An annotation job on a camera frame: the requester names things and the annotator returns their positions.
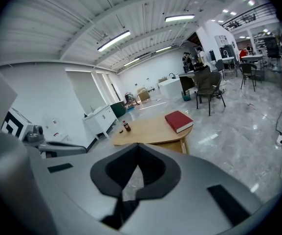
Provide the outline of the white table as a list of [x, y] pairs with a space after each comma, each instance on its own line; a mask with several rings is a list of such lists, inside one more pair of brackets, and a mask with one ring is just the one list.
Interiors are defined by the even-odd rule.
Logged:
[[243, 56], [241, 57], [241, 61], [243, 62], [260, 62], [263, 60], [263, 56], [262, 55], [247, 55], [247, 56]]

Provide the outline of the black balcony railing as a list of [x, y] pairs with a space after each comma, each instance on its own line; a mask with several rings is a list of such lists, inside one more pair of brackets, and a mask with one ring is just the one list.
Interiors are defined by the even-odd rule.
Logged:
[[221, 26], [226, 30], [230, 31], [232, 29], [238, 28], [245, 24], [254, 22], [258, 19], [265, 18], [267, 16], [276, 15], [277, 10], [272, 3], [266, 3], [260, 6], [257, 6], [253, 9], [250, 9], [247, 12], [244, 12], [237, 17], [223, 23]]

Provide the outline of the white box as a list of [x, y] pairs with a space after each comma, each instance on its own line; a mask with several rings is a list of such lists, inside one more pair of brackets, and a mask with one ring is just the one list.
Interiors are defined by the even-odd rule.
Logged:
[[70, 138], [66, 131], [60, 125], [60, 122], [56, 117], [49, 115], [43, 115], [43, 129], [45, 139], [47, 141], [55, 142], [70, 142]]

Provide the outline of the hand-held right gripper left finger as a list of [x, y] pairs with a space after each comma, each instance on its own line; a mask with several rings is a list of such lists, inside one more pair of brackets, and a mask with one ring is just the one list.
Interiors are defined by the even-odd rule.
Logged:
[[101, 223], [101, 219], [113, 213], [116, 199], [101, 194], [90, 177], [95, 162], [120, 149], [46, 160], [37, 149], [28, 148], [33, 174], [55, 225], [54, 234], [138, 235], [136, 226], [132, 230], [115, 230]]

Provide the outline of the dark wicker chair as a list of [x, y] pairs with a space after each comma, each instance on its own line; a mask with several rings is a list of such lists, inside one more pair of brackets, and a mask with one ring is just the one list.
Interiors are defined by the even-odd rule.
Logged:
[[207, 97], [209, 116], [211, 115], [211, 101], [213, 97], [218, 96], [222, 100], [224, 107], [226, 107], [222, 91], [220, 90], [221, 80], [221, 73], [218, 71], [214, 71], [207, 74], [207, 76], [203, 77], [197, 84], [197, 91], [195, 93], [196, 108], [198, 109], [199, 104], [202, 103], [201, 98], [203, 96]]

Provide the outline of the wooden crate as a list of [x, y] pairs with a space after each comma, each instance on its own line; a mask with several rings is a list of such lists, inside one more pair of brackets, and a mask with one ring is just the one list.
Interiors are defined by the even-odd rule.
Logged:
[[138, 93], [138, 97], [141, 101], [145, 101], [145, 100], [150, 98], [149, 92], [147, 91], [147, 89], [145, 87], [138, 89], [137, 93]]

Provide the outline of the red hardcover book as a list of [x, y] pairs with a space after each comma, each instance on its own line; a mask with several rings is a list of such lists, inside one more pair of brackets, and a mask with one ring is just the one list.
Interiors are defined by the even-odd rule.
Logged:
[[180, 111], [174, 111], [165, 115], [165, 120], [176, 133], [180, 133], [193, 126], [193, 120]]

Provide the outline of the white sink cabinet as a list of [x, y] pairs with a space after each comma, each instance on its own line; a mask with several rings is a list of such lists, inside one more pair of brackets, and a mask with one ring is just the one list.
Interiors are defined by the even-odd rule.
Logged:
[[99, 107], [83, 118], [84, 126], [96, 139], [99, 139], [99, 134], [104, 134], [108, 139], [107, 131], [117, 121], [118, 119], [110, 105]]

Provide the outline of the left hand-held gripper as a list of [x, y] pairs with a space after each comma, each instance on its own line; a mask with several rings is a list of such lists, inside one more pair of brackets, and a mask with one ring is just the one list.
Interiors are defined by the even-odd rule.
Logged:
[[44, 142], [42, 126], [34, 125], [14, 108], [10, 108], [6, 114], [1, 131], [18, 138], [25, 144], [38, 146], [40, 152], [49, 153], [51, 157], [73, 156], [87, 152], [87, 149], [80, 145], [57, 141]]

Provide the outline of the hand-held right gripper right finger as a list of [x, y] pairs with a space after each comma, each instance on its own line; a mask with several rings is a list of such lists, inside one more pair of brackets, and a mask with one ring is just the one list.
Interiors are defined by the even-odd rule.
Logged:
[[149, 145], [175, 160], [181, 169], [177, 186], [158, 200], [140, 201], [121, 227], [127, 235], [217, 235], [233, 228], [208, 188], [222, 186], [249, 215], [261, 200], [215, 164], [191, 155]]

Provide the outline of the black metal chair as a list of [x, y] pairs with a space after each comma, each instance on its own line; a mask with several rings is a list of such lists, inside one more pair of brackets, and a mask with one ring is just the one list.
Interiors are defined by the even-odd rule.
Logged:
[[240, 89], [242, 89], [242, 86], [245, 84], [246, 79], [251, 79], [253, 84], [253, 89], [256, 91], [256, 72], [257, 67], [254, 64], [251, 63], [241, 63], [239, 65], [241, 74], [242, 74], [242, 83]]

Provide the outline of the dark desk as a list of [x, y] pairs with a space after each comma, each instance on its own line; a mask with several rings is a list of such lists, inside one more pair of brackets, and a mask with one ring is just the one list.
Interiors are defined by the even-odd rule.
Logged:
[[197, 71], [190, 71], [188, 73], [180, 74], [179, 79], [182, 86], [182, 91], [184, 95], [186, 91], [190, 88], [199, 88], [201, 82], [206, 79], [211, 73], [210, 68], [204, 68]]

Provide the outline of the dark box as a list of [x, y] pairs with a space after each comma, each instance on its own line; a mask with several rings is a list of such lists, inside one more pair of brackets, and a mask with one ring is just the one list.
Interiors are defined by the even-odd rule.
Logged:
[[124, 101], [114, 103], [110, 107], [117, 118], [123, 116], [127, 112]]

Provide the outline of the wooden coffee table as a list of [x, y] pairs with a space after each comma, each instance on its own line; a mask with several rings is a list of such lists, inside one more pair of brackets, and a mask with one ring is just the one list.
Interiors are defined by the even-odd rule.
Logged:
[[130, 121], [129, 126], [130, 132], [127, 132], [121, 125], [112, 135], [111, 141], [115, 146], [137, 142], [160, 146], [184, 154], [190, 153], [186, 137], [192, 131], [192, 127], [176, 133], [167, 123], [164, 115]]

